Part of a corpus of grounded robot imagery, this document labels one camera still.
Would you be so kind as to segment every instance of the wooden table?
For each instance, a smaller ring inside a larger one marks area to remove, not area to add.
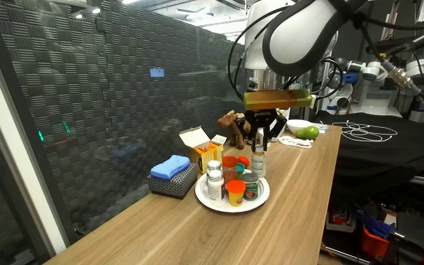
[[[246,213],[150,194],[46,264],[316,265],[341,128],[330,126],[311,149],[272,143],[266,154],[268,201]],[[251,150],[225,146],[225,154]]]

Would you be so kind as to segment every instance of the open box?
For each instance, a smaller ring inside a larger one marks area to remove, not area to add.
[[[223,144],[226,138],[216,135],[213,142],[205,134],[202,127],[191,128],[180,132],[180,138],[185,145],[190,147],[190,161],[199,166],[199,172],[207,171],[207,163],[211,160],[222,162]]]

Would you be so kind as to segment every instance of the yellow container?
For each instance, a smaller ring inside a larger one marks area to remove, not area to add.
[[[243,204],[243,193],[246,190],[246,184],[232,180],[227,183],[227,191],[229,192],[229,203],[231,206],[241,206]]]

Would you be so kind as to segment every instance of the tin can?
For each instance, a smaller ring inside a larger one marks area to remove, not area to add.
[[[245,200],[256,200],[258,198],[258,175],[255,173],[244,173],[242,177],[246,185],[243,198]]]

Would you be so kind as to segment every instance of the sponge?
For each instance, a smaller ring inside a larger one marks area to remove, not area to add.
[[[177,173],[185,170],[189,164],[189,158],[185,156],[172,155],[167,161],[154,166],[150,174],[152,177],[158,179],[170,180]]]

